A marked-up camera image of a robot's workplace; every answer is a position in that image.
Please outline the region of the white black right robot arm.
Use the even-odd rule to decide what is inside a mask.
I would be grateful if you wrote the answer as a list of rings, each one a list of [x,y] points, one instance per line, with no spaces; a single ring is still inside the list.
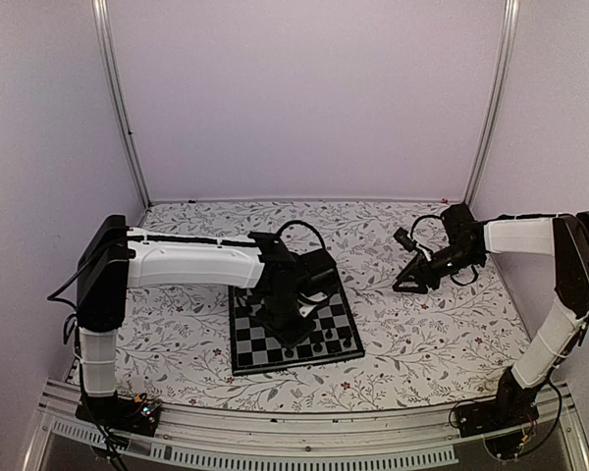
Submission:
[[[489,404],[488,419],[495,427],[507,428],[525,412],[522,393],[547,381],[589,324],[589,211],[479,220],[460,203],[435,219],[447,238],[441,249],[417,241],[414,228],[396,230],[395,240],[413,257],[395,278],[395,292],[426,294],[465,268],[484,266],[490,257],[526,255],[540,265],[534,271],[544,277],[539,287],[553,295],[544,304],[549,311],[526,351],[503,374],[500,397]]]

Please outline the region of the black and grey chessboard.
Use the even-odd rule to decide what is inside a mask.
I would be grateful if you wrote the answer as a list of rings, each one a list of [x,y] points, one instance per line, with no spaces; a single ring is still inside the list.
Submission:
[[[250,299],[250,291],[228,288],[230,352],[235,376],[272,373],[298,366],[322,365],[361,358],[365,350],[355,325],[345,291],[340,288],[329,304],[315,310],[311,319],[315,329],[310,336],[293,347],[294,357],[284,356],[284,347],[257,322],[254,313],[259,304]],[[338,331],[351,329],[352,345],[343,349]],[[325,332],[334,329],[336,337],[325,340]],[[323,353],[315,353],[313,345],[322,343]]]

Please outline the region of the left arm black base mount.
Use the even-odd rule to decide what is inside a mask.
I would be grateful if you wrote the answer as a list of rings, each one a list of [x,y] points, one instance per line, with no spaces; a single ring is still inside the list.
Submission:
[[[83,393],[76,417],[103,432],[120,431],[154,437],[159,425],[162,402],[140,393],[133,397],[92,397]]]

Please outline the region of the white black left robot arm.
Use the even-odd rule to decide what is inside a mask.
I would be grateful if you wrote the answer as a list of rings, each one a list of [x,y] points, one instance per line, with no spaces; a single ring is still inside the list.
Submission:
[[[89,411],[106,426],[126,418],[116,397],[116,340],[126,314],[130,288],[165,285],[216,285],[245,289],[258,305],[259,323],[278,343],[291,348],[305,340],[312,313],[339,289],[337,264],[326,245],[296,254],[282,232],[250,232],[233,237],[175,235],[130,227],[122,215],[107,217],[78,267],[47,295],[70,307],[76,317],[77,346]]]

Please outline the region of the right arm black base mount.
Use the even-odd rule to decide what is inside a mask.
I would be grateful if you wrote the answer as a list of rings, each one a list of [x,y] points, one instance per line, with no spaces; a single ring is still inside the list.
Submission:
[[[498,382],[495,397],[455,405],[450,415],[451,425],[459,430],[462,438],[467,438],[528,424],[529,432],[517,429],[485,442],[487,451],[495,458],[516,459],[534,432],[539,418],[535,399],[542,387],[540,383],[533,388],[523,388],[512,376],[511,370],[507,369]]]

